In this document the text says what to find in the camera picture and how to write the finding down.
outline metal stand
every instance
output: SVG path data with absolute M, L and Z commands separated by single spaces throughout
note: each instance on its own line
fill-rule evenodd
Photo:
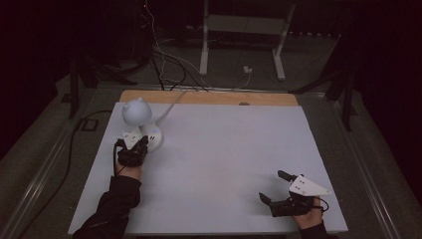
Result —
M 274 65 L 276 67 L 277 79 L 283 81 L 286 79 L 280 54 L 289 33 L 290 23 L 296 5 L 291 4 L 286 19 L 252 18 L 239 16 L 221 16 L 212 15 L 208 12 L 208 0 L 204 1 L 204 32 L 202 40 L 201 63 L 199 74 L 206 76 L 208 71 L 208 32 L 241 32 L 241 33 L 259 33 L 280 35 L 280 41 L 277 48 L 273 49 Z

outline small white object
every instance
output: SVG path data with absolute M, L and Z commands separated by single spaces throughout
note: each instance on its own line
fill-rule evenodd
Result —
M 139 127 L 136 127 L 132 132 L 123 131 L 121 136 L 123 137 L 124 144 L 126 144 L 126 148 L 129 150 L 131 150 L 134 145 L 142 138 Z
M 243 70 L 245 71 L 245 73 L 252 73 L 252 67 L 245 66 L 243 67 Z
M 132 126 L 141 126 L 149 123 L 152 110 L 147 102 L 139 98 L 124 104 L 121 114 L 125 123 Z
M 290 192 L 302 196 L 322 196 L 330 195 L 331 191 L 299 175 L 289 188 Z
M 161 146 L 163 137 L 159 127 L 153 123 L 145 124 L 140 127 L 143 135 L 148 135 L 148 152 L 152 152 Z

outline white cable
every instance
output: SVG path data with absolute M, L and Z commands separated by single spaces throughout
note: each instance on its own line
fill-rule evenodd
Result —
M 197 68 L 196 68 L 196 67 L 195 67 L 192 63 L 190 63 L 189 61 L 187 61 L 187 60 L 185 60 L 185 59 L 182 59 L 182 58 L 179 58 L 179 57 L 176 57 L 176 56 L 173 56 L 173 55 L 168 54 L 168 53 L 164 53 L 163 51 L 161 51 L 161 49 L 159 48 L 158 41 L 157 41 L 157 38 L 156 38 L 156 35 L 155 35 L 155 30 L 154 30 L 154 22 L 155 22 L 155 19 L 154 19 L 154 17 L 152 16 L 151 12 L 149 12 L 149 9 L 148 9 L 148 1 L 147 1 L 147 0 L 145 0 L 145 6 L 146 6 L 146 11 L 148 12 L 149 16 L 151 16 L 151 18 L 152 18 L 152 23 L 151 23 L 151 25 L 152 25 L 152 34 L 153 34 L 153 36 L 154 36 L 155 45 L 156 45 L 156 47 L 154 47 L 154 48 L 155 48 L 156 50 L 158 50 L 158 52 L 159 52 L 159 53 L 161 53 L 161 56 L 162 56 L 162 57 L 161 57 L 161 59 L 162 59 L 163 63 L 162 63 L 162 67 L 161 67 L 161 73 L 160 73 L 160 75 L 159 75 L 160 80 L 170 81 L 170 82 L 173 82 L 173 83 L 180 83 L 180 81 L 175 81 L 175 80 L 171 80 L 171 79 L 163 79 L 163 78 L 162 78 L 162 75 L 163 75 L 163 73 L 164 73 L 164 65 L 165 65 L 164 55 L 167 55 L 167 56 L 170 56 L 170 57 L 173 57 L 173 58 L 176 58 L 176 59 L 178 59 L 178 60 L 181 60 L 181 61 L 183 61 L 183 62 L 188 63 L 190 66 L 192 66 L 192 67 L 193 67 L 193 69 L 195 69 L 195 71 L 196 71 L 196 72 L 198 72 L 198 74 L 200 74 L 200 73 L 199 73 L 199 70 L 198 70 L 198 69 L 197 69 Z M 199 75 L 199 78 L 201 79 L 202 83 L 203 83 L 206 87 L 211 88 L 211 89 L 214 89 L 213 87 L 211 87 L 210 85 L 208 85 L 207 83 L 205 83 L 205 81 L 204 81 L 204 79 L 202 78 L 202 76 L 201 76 L 201 75 Z
M 158 118 L 154 122 L 154 124 L 159 125 L 161 123 L 161 121 L 164 120 L 164 118 L 168 115 L 168 113 L 173 108 L 173 106 L 176 104 L 177 100 L 179 100 L 179 98 L 181 98 L 185 93 L 186 93 L 186 91 L 182 91 L 182 93 L 179 96 L 177 96 L 176 100 L 174 100 L 174 102 L 170 105 L 170 107 L 167 108 L 167 110 L 165 111 L 165 113 L 160 118 Z
M 158 77 L 159 77 L 159 79 L 161 81 L 168 81 L 168 82 L 172 82 L 172 83 L 180 83 L 180 81 L 175 81 L 175 80 L 172 80 L 172 79 L 164 79 L 164 78 L 162 78 L 162 75 L 164 74 L 164 67 L 165 67 L 166 61 L 164 59 L 164 53 L 161 51 L 161 49 L 159 48 L 159 45 L 158 45 L 158 41 L 157 41 L 157 37 L 155 35 L 155 29 L 154 29 L 155 18 L 152 15 L 152 13 L 149 11 L 148 1 L 147 0 L 145 0 L 145 8 L 146 8 L 146 12 L 148 12 L 149 16 L 151 16 L 151 19 L 152 19 L 152 22 L 151 22 L 152 35 L 154 36 L 155 45 L 156 45 L 156 47 L 154 47 L 154 48 L 157 49 L 161 53 L 162 66 L 161 66 L 161 72 L 160 72 L 160 74 L 159 74 Z

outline white table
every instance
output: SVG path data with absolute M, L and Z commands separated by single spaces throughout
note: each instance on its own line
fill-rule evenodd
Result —
M 169 104 L 150 104 L 158 118 Z M 98 155 L 69 229 L 73 234 L 96 210 L 112 175 L 112 148 L 122 130 L 123 103 L 111 114 Z M 141 202 L 126 228 L 133 235 L 286 234 L 290 217 L 271 216 L 259 192 L 289 197 L 278 170 L 304 174 L 331 189 L 324 196 L 326 229 L 346 231 L 335 190 L 301 107 L 176 104 L 160 125 L 162 146 L 147 155 Z

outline power cord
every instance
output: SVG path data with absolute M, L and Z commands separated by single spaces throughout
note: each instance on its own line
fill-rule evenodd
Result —
M 59 186 L 56 188 L 56 190 L 50 196 L 50 198 L 46 201 L 46 203 L 44 203 L 44 205 L 41 207 L 41 209 L 34 215 L 34 217 L 28 222 L 28 224 L 26 225 L 26 227 L 22 230 L 22 232 L 20 233 L 20 235 L 18 237 L 19 239 L 21 239 L 27 233 L 28 229 L 32 226 L 32 224 L 35 222 L 35 220 L 37 220 L 37 218 L 41 215 L 41 213 L 43 213 L 43 211 L 47 208 L 47 206 L 54 199 L 54 197 L 60 191 L 60 189 L 62 188 L 62 186 L 65 183 L 66 179 L 68 178 L 69 172 L 71 170 L 72 147 L 73 147 L 74 137 L 75 137 L 76 132 L 78 131 L 78 129 L 80 128 L 80 126 L 82 125 L 83 122 L 86 122 L 86 120 L 89 120 L 91 116 L 96 115 L 96 114 L 101 114 L 101 113 L 111 113 L 111 111 L 98 111 L 98 112 L 94 112 L 92 114 L 89 114 L 88 116 L 80 119 L 80 121 L 78 122 L 77 126 L 74 128 L 74 130 L 72 132 L 72 136 L 71 136 L 71 141 L 70 141 L 70 149 L 69 149 L 69 154 L 68 154 L 68 164 L 67 164 L 67 167 L 66 167 L 65 175 L 62 178 L 62 181 L 60 182 Z

